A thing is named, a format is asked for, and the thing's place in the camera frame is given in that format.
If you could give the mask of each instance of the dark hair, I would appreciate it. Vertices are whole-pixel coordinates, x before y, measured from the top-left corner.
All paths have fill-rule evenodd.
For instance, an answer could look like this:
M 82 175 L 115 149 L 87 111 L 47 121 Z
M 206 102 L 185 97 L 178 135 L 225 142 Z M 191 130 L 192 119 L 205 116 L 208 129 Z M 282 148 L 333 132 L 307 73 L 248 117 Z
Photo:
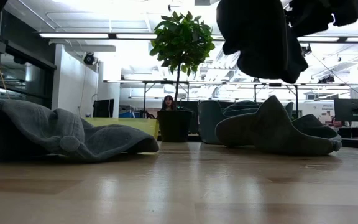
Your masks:
M 171 95 L 168 95 L 166 97 L 164 97 L 164 100 L 162 101 L 162 110 L 167 110 L 167 105 L 165 104 L 165 100 L 171 100 L 172 103 L 171 103 L 171 110 L 176 110 L 177 109 L 177 106 L 173 100 L 173 97 Z

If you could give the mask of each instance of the white pillar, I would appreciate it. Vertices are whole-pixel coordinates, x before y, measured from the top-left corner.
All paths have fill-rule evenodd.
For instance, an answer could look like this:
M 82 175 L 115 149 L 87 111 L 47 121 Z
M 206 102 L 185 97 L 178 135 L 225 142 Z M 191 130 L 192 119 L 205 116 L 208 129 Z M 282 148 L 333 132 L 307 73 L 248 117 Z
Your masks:
M 105 83 L 103 80 L 120 80 L 121 66 L 116 60 L 104 61 L 99 64 L 98 100 L 114 99 L 112 116 L 119 115 L 120 83 Z

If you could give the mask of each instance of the gray fabric object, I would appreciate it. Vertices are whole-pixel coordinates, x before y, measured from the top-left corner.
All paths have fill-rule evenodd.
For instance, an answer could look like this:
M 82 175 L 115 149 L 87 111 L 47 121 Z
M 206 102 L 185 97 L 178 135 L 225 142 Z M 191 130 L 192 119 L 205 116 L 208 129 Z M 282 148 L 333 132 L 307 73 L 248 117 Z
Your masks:
M 323 156 L 342 146 L 341 137 L 312 114 L 291 122 L 275 96 L 254 114 L 220 122 L 216 135 L 225 146 L 254 145 L 258 150 L 274 154 Z
M 60 154 L 98 162 L 121 152 L 157 152 L 153 136 L 121 125 L 94 127 L 71 112 L 0 100 L 0 161 Z
M 246 113 L 255 113 L 260 105 L 253 101 L 244 100 L 233 103 L 223 110 L 223 115 L 227 117 L 237 116 Z

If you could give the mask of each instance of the black plant pot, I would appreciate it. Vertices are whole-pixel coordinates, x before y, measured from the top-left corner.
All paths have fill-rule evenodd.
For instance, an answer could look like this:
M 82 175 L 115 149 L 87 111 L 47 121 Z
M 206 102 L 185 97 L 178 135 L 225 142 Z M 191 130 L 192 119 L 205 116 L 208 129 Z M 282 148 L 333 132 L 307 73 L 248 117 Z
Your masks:
M 161 139 L 163 142 L 187 142 L 191 111 L 159 111 Z

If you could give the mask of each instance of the computer monitor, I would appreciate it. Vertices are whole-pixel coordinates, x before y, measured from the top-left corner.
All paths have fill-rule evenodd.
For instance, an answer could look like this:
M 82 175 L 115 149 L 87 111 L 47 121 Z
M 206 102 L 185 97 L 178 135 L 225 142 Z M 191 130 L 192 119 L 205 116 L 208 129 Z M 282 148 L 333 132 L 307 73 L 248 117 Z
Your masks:
M 112 118 L 113 111 L 114 99 L 93 102 L 94 118 Z
M 358 99 L 334 99 L 336 121 L 358 121 Z

